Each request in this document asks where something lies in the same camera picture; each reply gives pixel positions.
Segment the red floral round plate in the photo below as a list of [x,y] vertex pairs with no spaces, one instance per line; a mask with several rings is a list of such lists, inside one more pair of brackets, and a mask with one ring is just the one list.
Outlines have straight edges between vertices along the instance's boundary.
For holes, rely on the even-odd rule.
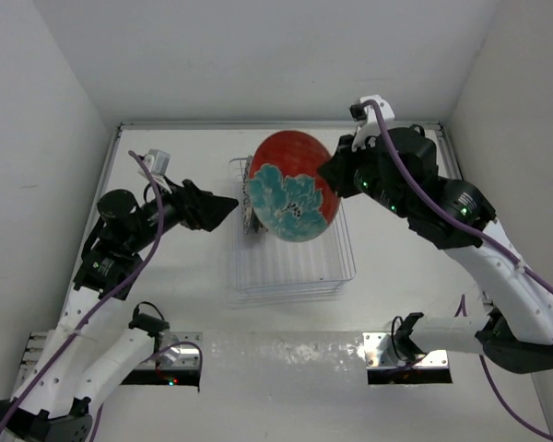
[[244,190],[268,233],[301,243],[318,238],[330,227],[340,199],[318,168],[331,158],[318,139],[301,131],[279,131],[261,142]]

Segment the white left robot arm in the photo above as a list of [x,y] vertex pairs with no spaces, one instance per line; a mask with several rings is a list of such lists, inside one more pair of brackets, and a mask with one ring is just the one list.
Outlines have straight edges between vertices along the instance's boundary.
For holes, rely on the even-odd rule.
[[98,200],[98,218],[80,253],[61,318],[32,372],[11,398],[0,401],[0,433],[23,441],[85,440],[106,397],[158,351],[169,323],[138,313],[105,355],[93,357],[100,333],[162,236],[176,226],[211,232],[238,202],[202,191],[191,180],[152,189],[155,197],[145,204],[124,189]]

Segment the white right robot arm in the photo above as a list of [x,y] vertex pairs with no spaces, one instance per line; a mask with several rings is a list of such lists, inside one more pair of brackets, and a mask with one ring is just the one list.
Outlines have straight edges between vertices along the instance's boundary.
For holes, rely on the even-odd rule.
[[483,193],[465,180],[439,174],[435,144],[422,127],[390,130],[397,153],[424,193],[447,215],[465,224],[460,230],[436,214],[408,185],[381,135],[357,143],[353,134],[338,140],[332,158],[318,168],[336,195],[360,193],[406,220],[410,230],[446,253],[474,279],[486,301],[486,313],[469,320],[434,318],[412,312],[392,321],[391,353],[405,365],[444,349],[483,355],[515,374],[553,369],[553,295],[512,262],[496,211]]

